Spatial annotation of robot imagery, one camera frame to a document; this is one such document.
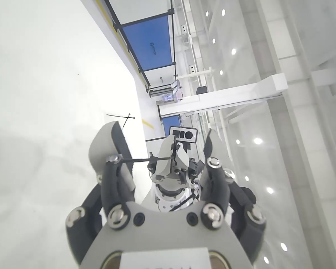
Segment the yellow stripe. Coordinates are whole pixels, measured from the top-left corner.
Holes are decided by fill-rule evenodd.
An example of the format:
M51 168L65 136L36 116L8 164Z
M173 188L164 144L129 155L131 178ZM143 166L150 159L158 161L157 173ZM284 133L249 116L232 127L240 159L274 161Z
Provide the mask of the yellow stripe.
M152 129L154 129L154 126L151 125L151 124L149 124L146 120L143 120L143 119L142 119L142 123L143 123L144 125L147 125L148 127L152 128Z
M135 62L134 59L132 58L132 55L128 52L126 44L123 42L122 38L118 35L118 33L116 32L115 28L113 27L113 24L112 24L112 22L111 22L109 16L107 15L107 13L106 13L106 11L104 10L102 4L100 3L100 0L95 0L95 1L96 1L97 5L99 6L99 8L100 8L102 14L103 14L104 17L106 18L106 20L107 20L109 26L111 27L113 33L116 35L116 37L117 37L118 41L120 42L120 44L121 44L123 50L126 52L128 58L130 59L131 63L133 64L133 67L136 67L136 62ZM138 71L138 68L135 68L135 70L136 70L138 76L140 77L140 79L141 79L143 85L145 86L145 81L144 81L144 78L143 78L142 74Z

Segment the white floor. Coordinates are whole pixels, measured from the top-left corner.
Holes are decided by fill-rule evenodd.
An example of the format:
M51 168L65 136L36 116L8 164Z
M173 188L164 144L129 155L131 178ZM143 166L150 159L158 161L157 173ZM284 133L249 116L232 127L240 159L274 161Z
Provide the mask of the white floor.
M64 222L95 185L107 113L135 117L123 132L145 157L133 78L80 0L0 0L0 268L77 268ZM151 182L134 174L141 202Z

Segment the ceiling light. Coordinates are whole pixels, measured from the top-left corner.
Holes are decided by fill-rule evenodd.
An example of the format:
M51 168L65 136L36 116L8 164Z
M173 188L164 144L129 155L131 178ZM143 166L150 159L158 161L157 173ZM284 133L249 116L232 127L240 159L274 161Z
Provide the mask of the ceiling light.
M263 140L261 138L254 138L254 143L256 143L257 145L261 145L263 143Z
M285 245L285 243L281 242L281 248L283 249L283 251L287 251L287 246Z

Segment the camera lens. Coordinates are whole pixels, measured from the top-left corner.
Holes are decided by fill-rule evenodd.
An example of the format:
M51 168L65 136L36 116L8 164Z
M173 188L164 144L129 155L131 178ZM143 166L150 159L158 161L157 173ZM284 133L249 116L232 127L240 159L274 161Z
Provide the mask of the camera lens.
M185 134L185 136L186 136L187 140L190 140L193 137L193 134L192 134L191 131L187 131L186 134Z

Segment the blue panel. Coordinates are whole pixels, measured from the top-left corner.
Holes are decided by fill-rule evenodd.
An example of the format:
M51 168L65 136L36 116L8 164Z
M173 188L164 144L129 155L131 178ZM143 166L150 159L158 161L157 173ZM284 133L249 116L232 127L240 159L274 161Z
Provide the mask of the blue panel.
M172 64L168 16L123 28L143 70Z
M162 118L164 134L169 136L169 128L171 126L181 126L181 118L179 115Z

